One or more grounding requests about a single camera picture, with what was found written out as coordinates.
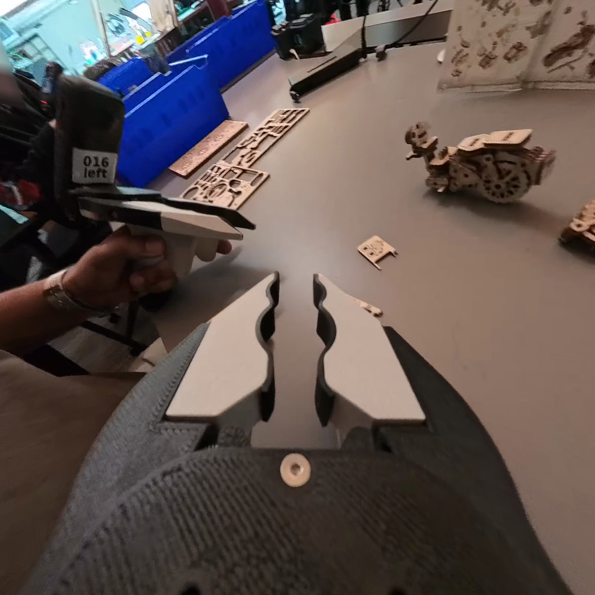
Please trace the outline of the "printed instruction sheet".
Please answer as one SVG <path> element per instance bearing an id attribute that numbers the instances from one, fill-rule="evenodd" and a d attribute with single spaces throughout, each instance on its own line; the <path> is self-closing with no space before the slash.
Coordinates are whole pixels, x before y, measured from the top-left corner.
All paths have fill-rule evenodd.
<path id="1" fill-rule="evenodd" d="M 454 1 L 438 90 L 594 90 L 594 1 Z"/>

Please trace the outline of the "metal wristwatch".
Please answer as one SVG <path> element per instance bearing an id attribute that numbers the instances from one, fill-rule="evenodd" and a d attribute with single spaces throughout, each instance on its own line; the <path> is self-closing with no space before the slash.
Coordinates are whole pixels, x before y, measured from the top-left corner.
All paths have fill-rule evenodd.
<path id="1" fill-rule="evenodd" d="M 57 271 L 43 280 L 43 297 L 57 311 L 85 314 L 89 318 L 112 316 L 118 306 L 92 306 L 68 292 L 64 287 L 64 278 L 71 267 Z"/>

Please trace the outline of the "person's brown clothing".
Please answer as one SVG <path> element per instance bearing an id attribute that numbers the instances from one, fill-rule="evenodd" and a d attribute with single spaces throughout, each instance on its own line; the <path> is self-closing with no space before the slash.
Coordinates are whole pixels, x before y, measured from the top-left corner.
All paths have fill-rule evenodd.
<path id="1" fill-rule="evenodd" d="M 95 438 L 144 375 L 57 377 L 1 352 L 1 594 L 25 581 Z"/>

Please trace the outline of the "grey flat panel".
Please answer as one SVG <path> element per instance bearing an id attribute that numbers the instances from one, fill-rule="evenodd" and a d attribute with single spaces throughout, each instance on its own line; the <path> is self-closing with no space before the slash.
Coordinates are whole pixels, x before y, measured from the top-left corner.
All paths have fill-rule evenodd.
<path id="1" fill-rule="evenodd" d="M 427 1 L 407 4 L 389 11 L 374 12 L 366 18 L 355 17 L 322 27 L 328 51 L 354 37 L 361 41 L 365 25 L 367 46 L 375 48 L 398 42 L 404 45 L 437 42 L 446 38 L 454 1 Z"/>

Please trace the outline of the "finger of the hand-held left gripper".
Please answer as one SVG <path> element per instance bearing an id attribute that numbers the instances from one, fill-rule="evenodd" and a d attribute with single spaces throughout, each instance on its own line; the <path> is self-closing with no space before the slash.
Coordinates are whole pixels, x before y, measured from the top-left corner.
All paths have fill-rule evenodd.
<path id="1" fill-rule="evenodd" d="M 256 229 L 256 225 L 242 213 L 225 206 L 209 202 L 192 201 L 163 196 L 157 190 L 135 187 L 79 187 L 78 207 L 99 215 L 100 220 L 121 223 L 149 223 L 150 228 L 162 228 L 156 215 L 133 215 L 132 212 L 151 211 L 157 213 L 177 209 L 182 212 L 196 212 L 219 217 L 231 227 Z"/>
<path id="2" fill-rule="evenodd" d="M 216 240 L 242 240 L 243 234 L 219 215 L 168 205 L 81 205 L 82 215 L 97 221 L 120 223 L 132 234 L 178 235 Z"/>

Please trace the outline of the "black box device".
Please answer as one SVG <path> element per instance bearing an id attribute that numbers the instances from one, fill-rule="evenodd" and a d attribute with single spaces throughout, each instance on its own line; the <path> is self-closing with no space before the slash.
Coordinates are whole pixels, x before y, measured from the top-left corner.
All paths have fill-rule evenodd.
<path id="1" fill-rule="evenodd" d="M 303 14 L 271 28 L 275 50 L 283 61 L 326 55 L 321 16 L 319 13 Z"/>

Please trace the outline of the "punched-out wooden parts sheet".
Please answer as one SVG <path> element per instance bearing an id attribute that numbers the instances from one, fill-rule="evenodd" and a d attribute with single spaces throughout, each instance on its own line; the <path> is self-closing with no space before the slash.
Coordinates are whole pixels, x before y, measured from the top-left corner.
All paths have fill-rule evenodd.
<path id="1" fill-rule="evenodd" d="M 269 177 L 270 174 L 264 171 L 217 162 L 179 198 L 237 211 Z"/>
<path id="2" fill-rule="evenodd" d="M 308 108 L 276 109 L 218 163 L 230 167 L 251 168 L 309 112 Z"/>

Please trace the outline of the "wooden motorcycle model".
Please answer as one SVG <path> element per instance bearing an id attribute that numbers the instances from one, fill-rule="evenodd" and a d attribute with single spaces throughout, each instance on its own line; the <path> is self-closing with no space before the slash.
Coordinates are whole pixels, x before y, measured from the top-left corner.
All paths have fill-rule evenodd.
<path id="1" fill-rule="evenodd" d="M 439 138 L 418 122 L 405 133 L 411 148 L 406 160 L 424 160 L 425 185 L 434 192 L 471 191 L 496 204 L 513 204 L 543 184 L 556 159 L 554 149 L 527 145 L 532 133 L 517 129 L 475 134 L 439 149 Z"/>

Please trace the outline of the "grey desk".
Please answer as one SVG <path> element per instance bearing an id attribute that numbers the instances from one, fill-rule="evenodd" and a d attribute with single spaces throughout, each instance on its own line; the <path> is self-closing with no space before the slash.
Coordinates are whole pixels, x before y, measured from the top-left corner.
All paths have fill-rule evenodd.
<path id="1" fill-rule="evenodd" d="M 153 316 L 166 349 L 270 272 L 277 398 L 259 447 L 337 446 L 314 408 L 312 276 L 383 310 L 459 392 L 503 455 L 548 555 L 575 594 L 594 594 L 594 255 L 558 243 L 594 199 L 594 92 L 437 91 L 438 44 L 395 49 L 306 95 L 309 114 L 257 163 L 270 174 L 243 213 L 257 225 L 230 258 L 187 277 Z M 435 195 L 405 130 L 441 145 L 532 128 L 557 151 L 520 204 Z M 398 256 L 377 270 L 373 235 Z"/>

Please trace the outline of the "small wooden model assembly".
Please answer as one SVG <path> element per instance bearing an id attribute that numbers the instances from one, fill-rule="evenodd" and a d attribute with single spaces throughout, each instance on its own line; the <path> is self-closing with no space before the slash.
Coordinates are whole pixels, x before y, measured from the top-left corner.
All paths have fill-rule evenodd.
<path id="1" fill-rule="evenodd" d="M 562 246 L 594 253 L 594 200 L 585 204 L 559 234 Z"/>

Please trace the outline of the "large blue plastic bin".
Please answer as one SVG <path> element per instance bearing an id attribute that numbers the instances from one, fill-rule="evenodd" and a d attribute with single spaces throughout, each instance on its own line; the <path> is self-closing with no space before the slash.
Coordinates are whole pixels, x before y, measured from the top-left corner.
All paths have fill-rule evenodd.
<path id="1" fill-rule="evenodd" d="M 229 116 L 205 61 L 154 75 L 124 105 L 117 176 L 133 187 L 153 181 Z"/>

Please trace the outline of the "person's left hand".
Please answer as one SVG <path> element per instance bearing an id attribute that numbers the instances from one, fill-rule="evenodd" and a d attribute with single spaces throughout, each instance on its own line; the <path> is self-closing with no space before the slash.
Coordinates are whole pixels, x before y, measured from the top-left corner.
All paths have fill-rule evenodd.
<path id="1" fill-rule="evenodd" d="M 113 308 L 177 284 L 165 259 L 165 243 L 154 235 L 132 235 L 126 227 L 89 249 L 62 278 L 64 291 L 94 308 Z"/>

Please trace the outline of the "long black bar device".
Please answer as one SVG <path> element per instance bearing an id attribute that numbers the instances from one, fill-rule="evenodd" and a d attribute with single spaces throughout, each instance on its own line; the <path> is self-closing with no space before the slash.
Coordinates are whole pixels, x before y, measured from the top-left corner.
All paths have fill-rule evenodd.
<path id="1" fill-rule="evenodd" d="M 322 62 L 306 66 L 297 74 L 289 77 L 290 99 L 299 104 L 304 95 L 353 70 L 366 56 L 366 50 L 358 45 L 343 44 L 338 46 L 324 56 Z"/>

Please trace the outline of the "small wooden parts card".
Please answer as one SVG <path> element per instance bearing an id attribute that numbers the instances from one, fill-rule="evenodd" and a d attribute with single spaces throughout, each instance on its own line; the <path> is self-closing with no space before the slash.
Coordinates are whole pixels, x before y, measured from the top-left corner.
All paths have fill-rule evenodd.
<path id="1" fill-rule="evenodd" d="M 377 270 L 382 270 L 380 262 L 386 257 L 397 257 L 398 252 L 388 242 L 378 235 L 373 235 L 357 248 L 358 253 L 364 257 Z"/>

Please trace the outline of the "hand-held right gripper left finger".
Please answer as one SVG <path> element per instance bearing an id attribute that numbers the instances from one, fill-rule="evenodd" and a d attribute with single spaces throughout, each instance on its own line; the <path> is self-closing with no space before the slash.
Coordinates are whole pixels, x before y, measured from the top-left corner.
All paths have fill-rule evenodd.
<path id="1" fill-rule="evenodd" d="M 247 436 L 274 410 L 275 332 L 280 275 L 273 272 L 207 324 L 165 412 L 169 421 L 204 422 Z"/>

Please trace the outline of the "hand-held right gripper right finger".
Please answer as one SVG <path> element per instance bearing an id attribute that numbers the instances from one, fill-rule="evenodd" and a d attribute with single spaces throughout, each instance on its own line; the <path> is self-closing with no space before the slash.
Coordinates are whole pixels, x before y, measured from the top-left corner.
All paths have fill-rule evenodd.
<path id="1" fill-rule="evenodd" d="M 339 437 L 353 428 L 420 427 L 426 415 L 380 318 L 359 307 L 326 276 L 313 276 L 317 362 L 315 410 Z"/>

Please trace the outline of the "brown wooden parts board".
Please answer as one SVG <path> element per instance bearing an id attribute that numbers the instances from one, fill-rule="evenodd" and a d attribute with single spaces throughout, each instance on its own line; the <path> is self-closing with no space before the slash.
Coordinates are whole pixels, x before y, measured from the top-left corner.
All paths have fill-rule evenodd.
<path id="1" fill-rule="evenodd" d="M 194 147 L 171 164 L 168 170 L 175 175 L 188 178 L 248 127 L 249 124 L 246 122 L 224 120 Z"/>

